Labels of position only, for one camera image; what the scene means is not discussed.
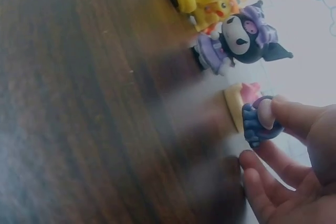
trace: hand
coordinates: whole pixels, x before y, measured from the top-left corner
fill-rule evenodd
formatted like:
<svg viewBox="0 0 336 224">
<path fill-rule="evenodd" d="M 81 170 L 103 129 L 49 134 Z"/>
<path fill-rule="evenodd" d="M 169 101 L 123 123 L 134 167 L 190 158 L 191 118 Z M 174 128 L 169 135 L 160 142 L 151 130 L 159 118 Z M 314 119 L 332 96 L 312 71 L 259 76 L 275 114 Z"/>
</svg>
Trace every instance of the hand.
<svg viewBox="0 0 336 224">
<path fill-rule="evenodd" d="M 336 106 L 318 108 L 275 97 L 272 111 L 286 129 L 308 147 L 312 168 L 286 156 L 271 141 L 244 151 L 246 195 L 260 223 L 336 223 Z M 289 186 L 277 181 L 263 159 Z"/>
</svg>

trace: black ears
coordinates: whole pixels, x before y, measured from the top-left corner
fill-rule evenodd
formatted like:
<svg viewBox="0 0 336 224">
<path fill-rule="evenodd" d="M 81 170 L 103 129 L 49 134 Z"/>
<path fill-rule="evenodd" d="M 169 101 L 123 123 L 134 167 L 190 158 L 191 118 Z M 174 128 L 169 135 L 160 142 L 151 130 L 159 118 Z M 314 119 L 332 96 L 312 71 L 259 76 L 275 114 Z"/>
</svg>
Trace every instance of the black ears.
<svg viewBox="0 0 336 224">
<path fill-rule="evenodd" d="M 293 58 L 293 54 L 288 52 L 278 43 L 269 43 L 268 45 L 265 45 L 262 56 L 265 61 Z"/>
</svg>

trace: kuromi figurine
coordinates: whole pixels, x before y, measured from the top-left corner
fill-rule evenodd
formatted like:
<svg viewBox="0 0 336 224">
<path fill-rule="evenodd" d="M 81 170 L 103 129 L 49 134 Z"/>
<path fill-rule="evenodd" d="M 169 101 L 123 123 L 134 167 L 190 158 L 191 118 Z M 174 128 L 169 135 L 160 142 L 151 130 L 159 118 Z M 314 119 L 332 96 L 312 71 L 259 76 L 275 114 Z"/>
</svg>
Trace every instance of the kuromi figurine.
<svg viewBox="0 0 336 224">
<path fill-rule="evenodd" d="M 203 69 L 211 68 L 214 74 L 225 75 L 235 60 L 254 63 L 263 58 L 274 61 L 293 58 L 278 43 L 277 31 L 265 21 L 262 1 L 246 6 L 223 21 L 222 32 L 211 36 L 199 34 L 192 48 Z"/>
<path fill-rule="evenodd" d="M 272 114 L 272 99 L 266 95 L 242 108 L 244 136 L 251 148 L 259 147 L 261 142 L 277 137 L 284 130 Z"/>
</svg>

